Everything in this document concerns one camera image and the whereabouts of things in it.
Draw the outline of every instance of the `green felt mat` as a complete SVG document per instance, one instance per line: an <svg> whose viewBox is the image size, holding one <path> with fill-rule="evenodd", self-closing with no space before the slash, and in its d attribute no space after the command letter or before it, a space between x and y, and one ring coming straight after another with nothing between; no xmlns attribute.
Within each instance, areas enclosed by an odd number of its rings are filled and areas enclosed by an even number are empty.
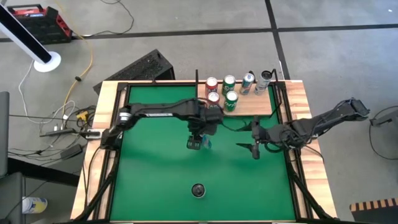
<svg viewBox="0 0 398 224"><path fill-rule="evenodd" d="M129 102L173 103L194 96L194 86L134 86ZM272 90L270 97L275 108ZM244 125L231 118L224 123ZM264 127L277 123L275 115L261 120ZM187 122L177 118L143 118L124 133L111 220L294 220L283 153L261 147L256 161L235 145L253 143L251 132L222 126L211 136L210 150L187 149L188 135ZM191 193L196 183L206 188L203 198Z"/></svg>

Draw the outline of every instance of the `concrete floor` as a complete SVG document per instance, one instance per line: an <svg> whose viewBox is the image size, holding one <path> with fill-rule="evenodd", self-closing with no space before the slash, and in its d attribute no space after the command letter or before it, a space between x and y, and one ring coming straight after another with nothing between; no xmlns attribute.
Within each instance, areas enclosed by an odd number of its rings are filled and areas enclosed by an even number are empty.
<svg viewBox="0 0 398 224"><path fill-rule="evenodd" d="M130 18L118 5L97 0L60 0L76 29L92 34L110 29L123 31ZM58 8L52 0L8 0L7 6L41 3ZM195 29L269 28L262 0L123 0L135 18L134 32ZM351 26L398 23L398 2L394 0L278 0L271 1L278 27ZM330 110L340 100L356 97L371 109L371 116L383 108L398 105L398 29L280 33L291 79L304 80L312 113ZM92 86L153 49L174 66L177 79L240 76L248 70L259 73L279 67L272 33L189 35L89 40L94 65L71 95L79 107L95 105L98 97ZM84 42L48 45L62 56L62 64L49 73L32 71L24 93L31 116L48 116L62 105L64 97L89 62ZM17 87L31 59L14 43L0 43L0 90L11 94L11 114L24 114ZM45 130L52 129L52 123ZM396 131L389 125L374 130L375 146L381 153L398 157ZM9 147L37 150L47 147L39 138L36 124L25 118L10 119ZM368 122L345 123L320 138L326 172L338 216L353 220L348 205L353 202L397 197L398 163L377 157L368 141ZM81 157L52 167L74 172ZM27 182L27 192L39 184ZM46 184L36 193L50 200L43 214L28 216L27 222L66 221L72 209L75 188Z"/></svg>

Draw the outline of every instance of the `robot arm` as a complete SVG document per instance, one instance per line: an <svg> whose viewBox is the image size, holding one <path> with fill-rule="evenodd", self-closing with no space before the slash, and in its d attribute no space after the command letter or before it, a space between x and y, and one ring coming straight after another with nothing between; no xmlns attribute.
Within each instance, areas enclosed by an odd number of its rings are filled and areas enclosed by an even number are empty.
<svg viewBox="0 0 398 224"><path fill-rule="evenodd" d="M301 148L312 140L326 133L330 128L344 121L363 121L369 114L361 102L354 98L343 100L332 110L310 119L298 119L285 124L278 124L272 128L262 128L259 118L256 116L254 121L240 131L252 131L254 145L237 145L246 147L252 152L254 159L259 159L259 144L264 144L269 152L280 152L286 148ZM273 144L278 149L271 149L269 144Z"/></svg>
<svg viewBox="0 0 398 224"><path fill-rule="evenodd" d="M141 118L176 117L188 121L191 136L187 148L199 149L203 134L214 135L217 125L223 122L223 112L219 108L207 108L205 102L195 98L176 103L128 104L119 110L118 118L110 129L105 129L101 138L101 148L119 149L118 139Z"/></svg>

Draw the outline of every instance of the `can lid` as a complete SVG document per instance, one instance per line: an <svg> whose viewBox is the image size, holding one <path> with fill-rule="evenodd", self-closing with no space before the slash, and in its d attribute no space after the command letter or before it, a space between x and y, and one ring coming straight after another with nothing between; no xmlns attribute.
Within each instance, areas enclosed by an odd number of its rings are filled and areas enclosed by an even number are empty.
<svg viewBox="0 0 398 224"><path fill-rule="evenodd" d="M247 74L245 74L244 79L245 79L247 82L253 82L253 81L254 81L254 75L251 74L251 73L247 73Z"/></svg>
<svg viewBox="0 0 398 224"><path fill-rule="evenodd" d="M225 76L224 81L227 84L234 84L235 83L235 77L233 77L232 75L227 75L227 76Z"/></svg>
<svg viewBox="0 0 398 224"><path fill-rule="evenodd" d="M235 91L229 91L229 92L227 92L226 97L229 100L237 100L238 94Z"/></svg>
<svg viewBox="0 0 398 224"><path fill-rule="evenodd" d="M22 197L22 213L26 213L32 207L32 201L29 197Z"/></svg>
<svg viewBox="0 0 398 224"><path fill-rule="evenodd" d="M272 73L270 71L263 71L261 73L261 77L266 80L270 80L272 78Z"/></svg>
<svg viewBox="0 0 398 224"><path fill-rule="evenodd" d="M220 96L218 95L218 93L211 92L209 93L209 95L207 95L207 98L212 102L217 102L220 99Z"/></svg>
<svg viewBox="0 0 398 224"><path fill-rule="evenodd" d="M215 86L217 85L217 79L214 77L210 77L206 80L207 85L209 86Z"/></svg>

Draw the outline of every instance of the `green soda can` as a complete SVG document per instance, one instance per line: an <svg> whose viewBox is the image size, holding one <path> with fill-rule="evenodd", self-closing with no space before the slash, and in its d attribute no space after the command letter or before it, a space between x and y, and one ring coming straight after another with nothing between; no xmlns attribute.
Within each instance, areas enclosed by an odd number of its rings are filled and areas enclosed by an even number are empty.
<svg viewBox="0 0 398 224"><path fill-rule="evenodd" d="M229 91L225 96L224 110L228 112L234 111L236 102L238 102L238 94L235 91Z"/></svg>
<svg viewBox="0 0 398 224"><path fill-rule="evenodd" d="M232 75L225 76L223 81L223 90L222 90L223 96L226 96L226 94L229 91L233 91L234 88L235 88L235 77L233 77Z"/></svg>

